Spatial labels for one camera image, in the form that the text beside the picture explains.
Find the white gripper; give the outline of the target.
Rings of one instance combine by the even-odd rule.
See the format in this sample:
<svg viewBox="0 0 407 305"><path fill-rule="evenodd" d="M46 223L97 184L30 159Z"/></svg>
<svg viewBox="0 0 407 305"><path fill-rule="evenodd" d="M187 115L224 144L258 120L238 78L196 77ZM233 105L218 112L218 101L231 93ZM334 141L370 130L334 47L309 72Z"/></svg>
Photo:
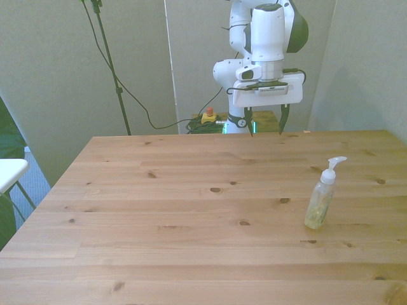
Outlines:
<svg viewBox="0 0 407 305"><path fill-rule="evenodd" d="M236 81L231 88L231 100L235 107L244 108L244 118L253 136L252 107L281 105L279 134L281 135L289 117L290 104L303 99L303 73L285 74L282 79L272 82Z"/></svg>

